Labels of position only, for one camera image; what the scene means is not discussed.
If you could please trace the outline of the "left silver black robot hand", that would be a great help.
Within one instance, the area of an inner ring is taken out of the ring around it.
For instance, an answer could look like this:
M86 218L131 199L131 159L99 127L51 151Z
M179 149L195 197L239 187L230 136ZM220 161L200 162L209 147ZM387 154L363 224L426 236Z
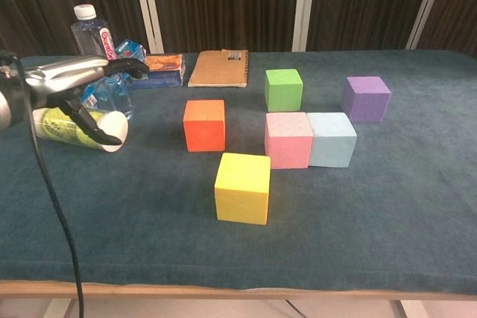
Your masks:
M89 55L72 57L57 63L37 66L25 72L25 97L29 111L42 108L59 108L85 135L102 145L117 146L122 140L105 133L88 113L80 98L87 85L103 77L128 73L139 79L149 71L143 62L132 58L108 60Z

